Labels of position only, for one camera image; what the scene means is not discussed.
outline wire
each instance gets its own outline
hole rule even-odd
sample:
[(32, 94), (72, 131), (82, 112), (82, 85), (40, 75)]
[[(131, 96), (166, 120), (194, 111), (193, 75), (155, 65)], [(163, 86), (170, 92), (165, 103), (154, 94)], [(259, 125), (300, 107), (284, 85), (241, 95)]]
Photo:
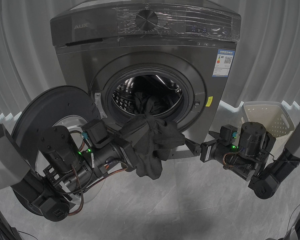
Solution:
[[(79, 189), (80, 189), (80, 188), (81, 188), (81, 184), (80, 184), (80, 180), (79, 180), (78, 174), (77, 174), (77, 172), (76, 172), (76, 169), (74, 168), (73, 165), (71, 165), (71, 167), (72, 167), (72, 170), (73, 170), (73, 172), (74, 172), (74, 174), (75, 174), (75, 177), (76, 177), (76, 179), (77, 179), (78, 187), (79, 187)], [(69, 213), (68, 216), (73, 216), (73, 215), (78, 214), (78, 213), (82, 210), (83, 206), (84, 206), (84, 194), (83, 194), (83, 192), (82, 192), (82, 190), (81, 190), (81, 201), (80, 201), (80, 205), (79, 205), (78, 209), (76, 209), (75, 211)]]
[(89, 186), (93, 174), (94, 174), (94, 168), (92, 168), (90, 178), (89, 178), (88, 182), (86, 183), (86, 185), (84, 185), (84, 187), (82, 187), (82, 188), (80, 188), (80, 189), (78, 189), (78, 190), (76, 190), (76, 191), (65, 192), (65, 191), (58, 191), (58, 190), (56, 190), (56, 189), (55, 189), (55, 191), (58, 192), (59, 194), (62, 194), (62, 195), (67, 195), (67, 194), (78, 194), (81, 190), (85, 190), (85, 189), (87, 188), (87, 186)]
[[(114, 172), (111, 172), (111, 173), (109, 173), (108, 177), (111, 176), (111, 175), (114, 175), (114, 174), (116, 174), (116, 173), (123, 172), (123, 171), (125, 171), (125, 170), (128, 169), (128, 166), (127, 166), (126, 163), (124, 163), (124, 162), (122, 162), (122, 161), (120, 161), (120, 160), (116, 160), (116, 162), (119, 162), (119, 163), (121, 163), (121, 164), (124, 164), (124, 165), (126, 166), (126, 168), (122, 168), (122, 169), (120, 169), (120, 170), (116, 170), (116, 171), (114, 171)], [(102, 182), (103, 180), (105, 180), (105, 179), (108, 178), (108, 177), (104, 177), (104, 178), (98, 180), (97, 182), (93, 183), (91, 186), (87, 187), (87, 190), (91, 189), (92, 187), (94, 187), (95, 185), (97, 185), (98, 183)]]
[[(297, 210), (297, 208), (298, 208), (299, 206), (300, 206), (300, 204), (293, 210), (292, 214)], [(290, 220), (291, 220), (291, 218), (292, 218), (292, 214), (291, 214), (291, 216), (290, 216), (290, 218), (289, 218), (288, 227), (287, 227), (287, 233), (288, 233), (288, 230), (289, 230), (289, 224), (290, 224)]]
[(223, 156), (223, 158), (222, 158), (223, 165), (226, 166), (226, 167), (242, 167), (242, 166), (246, 166), (246, 164), (240, 164), (240, 165), (227, 164), (227, 163), (226, 163), (226, 160), (225, 160), (225, 158), (226, 158), (227, 155), (235, 155), (235, 156), (236, 156), (236, 154), (239, 154), (239, 153), (242, 152), (242, 151), (243, 151), (243, 150), (240, 150), (240, 151), (238, 151), (238, 152), (229, 152), (229, 153), (226, 153), (226, 154)]
[(88, 149), (91, 149), (91, 146), (89, 145), (88, 141), (85, 138), (83, 138), (83, 141), (87, 145)]
[[(114, 175), (114, 174), (123, 172), (123, 171), (125, 171), (125, 170), (127, 170), (127, 169), (128, 169), (128, 168), (122, 168), (122, 169), (120, 169), (120, 170), (116, 170), (116, 171), (114, 171), (114, 172), (112, 172), (112, 173), (109, 173), (108, 177), (111, 176), (111, 175)], [(87, 187), (87, 190), (91, 189), (92, 187), (94, 187), (94, 186), (97, 185), (98, 183), (102, 182), (102, 181), (105, 180), (106, 178), (102, 178), (102, 179), (98, 180), (97, 182), (93, 183), (91, 186)]]
[(263, 149), (265, 152), (267, 152), (269, 155), (271, 155), (272, 156), (272, 160), (274, 161), (274, 162), (277, 162), (277, 161), (282, 161), (282, 162), (299, 162), (300, 163), (300, 161), (297, 161), (297, 160), (276, 160), (275, 159), (275, 156), (273, 155), (273, 154), (271, 154), (270, 152), (268, 152), (267, 150), (265, 150), (265, 149)]
[[(69, 133), (70, 133), (70, 134), (82, 134), (82, 132), (79, 131), (79, 130), (72, 130), (72, 131), (70, 131)], [(85, 143), (84, 143), (84, 140), (83, 140), (82, 143), (81, 143), (81, 145), (80, 145), (80, 147), (79, 147), (79, 151), (80, 151), (80, 152), (83, 150), (84, 144), (85, 144)]]
[(29, 234), (29, 233), (26, 233), (26, 232), (23, 232), (23, 231), (19, 231), (19, 230), (18, 230), (18, 232), (19, 232), (19, 233), (24, 233), (24, 234), (29, 235), (29, 236), (32, 236), (33, 238), (35, 238), (35, 239), (38, 240), (38, 238), (36, 238), (36, 237), (35, 237), (34, 235), (32, 235), (32, 234)]

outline white curtain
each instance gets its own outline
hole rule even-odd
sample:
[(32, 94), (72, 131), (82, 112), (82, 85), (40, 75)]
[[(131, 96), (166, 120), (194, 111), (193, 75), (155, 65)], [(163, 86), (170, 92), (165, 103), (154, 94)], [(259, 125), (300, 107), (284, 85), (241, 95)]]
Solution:
[[(63, 85), (51, 18), (84, 0), (0, 0), (0, 113), (17, 114)], [(300, 104), (300, 0), (212, 0), (242, 16), (222, 100)]]

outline gray tile floor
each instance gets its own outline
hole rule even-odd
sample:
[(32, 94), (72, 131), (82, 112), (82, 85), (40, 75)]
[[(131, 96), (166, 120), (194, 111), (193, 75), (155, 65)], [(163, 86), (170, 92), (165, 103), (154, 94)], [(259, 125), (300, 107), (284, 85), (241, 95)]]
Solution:
[(10, 188), (0, 190), (0, 210), (11, 226), (39, 240), (283, 237), (300, 203), (300, 165), (268, 200), (258, 199), (247, 186), (216, 161), (203, 164), (198, 157), (185, 158), (163, 162), (157, 180), (135, 172), (113, 175), (82, 212), (61, 222), (28, 212)]

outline energy label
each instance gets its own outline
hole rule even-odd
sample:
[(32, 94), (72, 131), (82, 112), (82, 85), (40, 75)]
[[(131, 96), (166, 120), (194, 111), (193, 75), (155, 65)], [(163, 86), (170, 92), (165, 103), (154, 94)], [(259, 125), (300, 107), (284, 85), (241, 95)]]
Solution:
[(216, 64), (214, 66), (212, 76), (228, 77), (234, 55), (234, 50), (219, 49), (216, 56)]

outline yellow warning sticker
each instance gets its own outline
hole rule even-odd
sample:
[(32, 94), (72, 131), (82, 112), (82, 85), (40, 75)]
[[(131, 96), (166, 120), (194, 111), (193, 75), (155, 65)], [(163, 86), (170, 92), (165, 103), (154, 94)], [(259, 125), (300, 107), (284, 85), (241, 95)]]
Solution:
[(213, 100), (213, 96), (208, 97), (208, 102), (207, 102), (207, 104), (206, 104), (206, 107), (209, 107), (209, 106), (211, 105), (212, 100)]

